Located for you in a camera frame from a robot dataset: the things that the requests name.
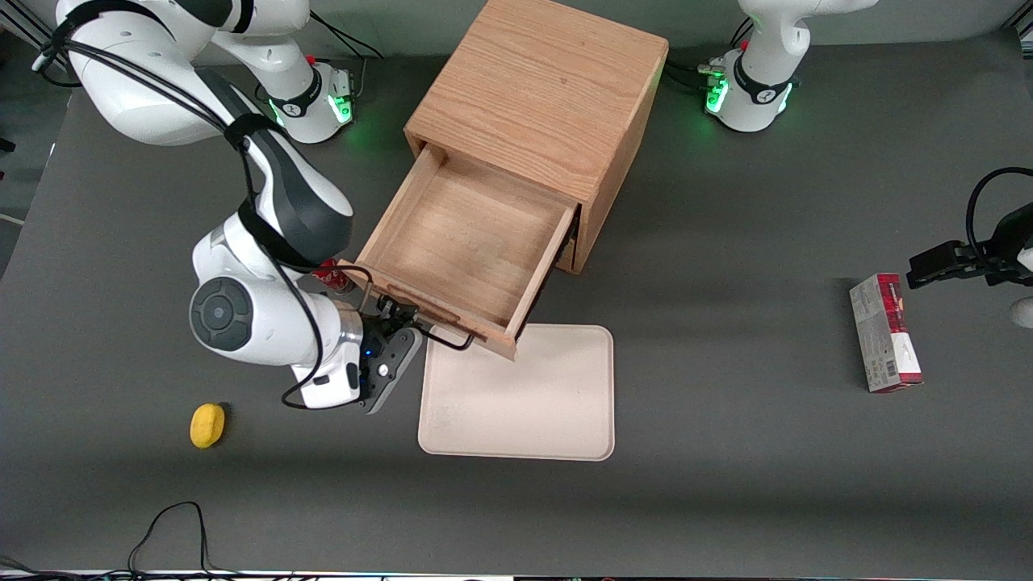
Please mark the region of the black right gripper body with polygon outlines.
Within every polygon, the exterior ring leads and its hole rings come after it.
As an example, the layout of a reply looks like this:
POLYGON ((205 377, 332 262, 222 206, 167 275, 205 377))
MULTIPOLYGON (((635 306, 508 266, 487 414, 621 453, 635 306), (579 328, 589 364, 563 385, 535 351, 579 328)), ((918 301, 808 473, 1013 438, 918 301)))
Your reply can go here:
POLYGON ((398 319, 363 316, 359 371, 369 380, 397 380, 417 351, 416 328, 400 328, 398 319))

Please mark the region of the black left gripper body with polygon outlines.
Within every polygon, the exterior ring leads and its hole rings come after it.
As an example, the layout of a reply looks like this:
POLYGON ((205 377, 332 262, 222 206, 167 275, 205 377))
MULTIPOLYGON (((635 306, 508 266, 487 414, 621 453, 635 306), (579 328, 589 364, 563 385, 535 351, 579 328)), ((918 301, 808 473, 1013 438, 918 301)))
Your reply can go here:
POLYGON ((965 212, 965 234, 971 254, 968 262, 982 269, 981 277, 989 286, 999 286, 1004 282, 1032 286, 1032 205, 1026 203, 1005 215, 984 242, 977 241, 974 218, 975 205, 970 203, 965 212))

